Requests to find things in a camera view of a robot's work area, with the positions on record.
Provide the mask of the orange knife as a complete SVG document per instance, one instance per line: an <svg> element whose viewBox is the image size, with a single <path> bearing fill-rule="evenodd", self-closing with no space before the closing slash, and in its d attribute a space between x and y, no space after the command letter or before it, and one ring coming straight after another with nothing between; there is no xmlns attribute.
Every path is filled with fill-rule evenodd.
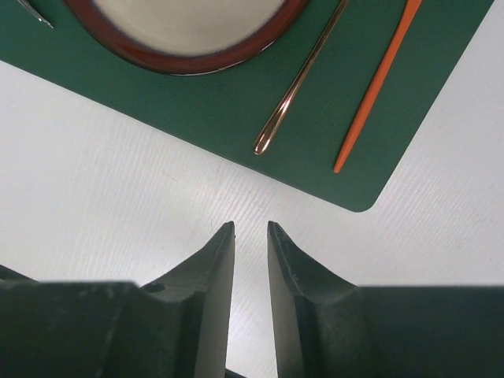
<svg viewBox="0 0 504 378"><path fill-rule="evenodd" d="M355 113L354 119L349 127L348 133L343 141L343 145L338 153L333 168L334 173L340 173L343 169L347 158L350 156L351 151L354 148L354 144L357 142L359 135L367 121L369 114L374 107L375 101L381 91L384 81L387 78L391 66L395 60L398 50L402 44L403 39L408 32L417 11L421 6L422 0L408 0L406 1L404 10L400 17L395 33L393 34L391 41L383 55L383 58L372 78L370 85L365 92L365 95Z"/></svg>

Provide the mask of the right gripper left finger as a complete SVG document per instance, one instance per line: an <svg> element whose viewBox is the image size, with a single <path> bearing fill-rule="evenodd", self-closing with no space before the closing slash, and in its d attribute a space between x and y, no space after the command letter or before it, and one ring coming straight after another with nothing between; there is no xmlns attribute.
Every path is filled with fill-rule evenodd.
<svg viewBox="0 0 504 378"><path fill-rule="evenodd" d="M143 286L1 270L4 377L226 377L235 226Z"/></svg>

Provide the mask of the copper spoon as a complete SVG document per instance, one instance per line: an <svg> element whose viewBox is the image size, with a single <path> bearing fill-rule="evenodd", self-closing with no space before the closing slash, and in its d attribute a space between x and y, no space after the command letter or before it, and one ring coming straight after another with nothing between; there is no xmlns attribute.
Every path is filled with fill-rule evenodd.
<svg viewBox="0 0 504 378"><path fill-rule="evenodd" d="M347 7L347 4L347 0L342 0L339 2L330 19L328 20L328 23L324 27L324 30L322 31L322 33L318 37L318 40L310 51L308 57L305 59L302 67L298 71L296 77L284 93L283 97L278 102L276 108L272 111L269 119L255 139L253 152L256 156L262 155L269 148L291 106L291 103L294 101L296 94L298 93L300 87L306 79L318 55L322 51L322 48L328 41L329 36L331 35L335 25L337 24L339 18Z"/></svg>

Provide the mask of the silver fork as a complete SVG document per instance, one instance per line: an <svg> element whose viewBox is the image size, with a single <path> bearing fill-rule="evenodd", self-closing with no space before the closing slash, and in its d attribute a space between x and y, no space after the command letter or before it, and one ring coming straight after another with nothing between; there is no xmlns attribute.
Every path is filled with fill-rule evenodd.
<svg viewBox="0 0 504 378"><path fill-rule="evenodd" d="M37 21L45 24L51 29L54 29L54 26L40 12L37 11L28 0L17 0L17 2L25 10L27 10Z"/></svg>

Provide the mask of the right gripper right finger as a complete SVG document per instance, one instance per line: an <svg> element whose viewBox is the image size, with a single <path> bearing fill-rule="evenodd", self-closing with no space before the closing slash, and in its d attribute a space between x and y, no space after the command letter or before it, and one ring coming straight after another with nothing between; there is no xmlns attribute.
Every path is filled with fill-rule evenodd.
<svg viewBox="0 0 504 378"><path fill-rule="evenodd" d="M357 286L267 237L279 376L502 376L502 286Z"/></svg>

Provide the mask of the green placemat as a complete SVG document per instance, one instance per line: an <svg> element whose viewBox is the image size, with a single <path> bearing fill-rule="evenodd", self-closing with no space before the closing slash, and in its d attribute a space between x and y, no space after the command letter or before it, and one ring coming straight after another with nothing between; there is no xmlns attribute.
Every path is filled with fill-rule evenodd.
<svg viewBox="0 0 504 378"><path fill-rule="evenodd" d="M253 141L287 90L334 1L294 1L296 20L267 50L203 76L135 66L94 39L90 1L36 1L45 26L15 1L1 4L1 59L191 144L345 209L369 209L458 63L489 1L424 1L372 112L340 172L333 166L405 8L350 1L301 86L276 138Z"/></svg>

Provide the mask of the red rimmed beige plate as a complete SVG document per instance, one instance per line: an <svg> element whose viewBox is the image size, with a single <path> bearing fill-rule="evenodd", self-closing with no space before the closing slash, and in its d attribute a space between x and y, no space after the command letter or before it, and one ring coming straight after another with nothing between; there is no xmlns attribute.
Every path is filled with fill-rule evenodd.
<svg viewBox="0 0 504 378"><path fill-rule="evenodd" d="M280 39L306 1L67 1L86 32L143 69L197 76L236 66Z"/></svg>

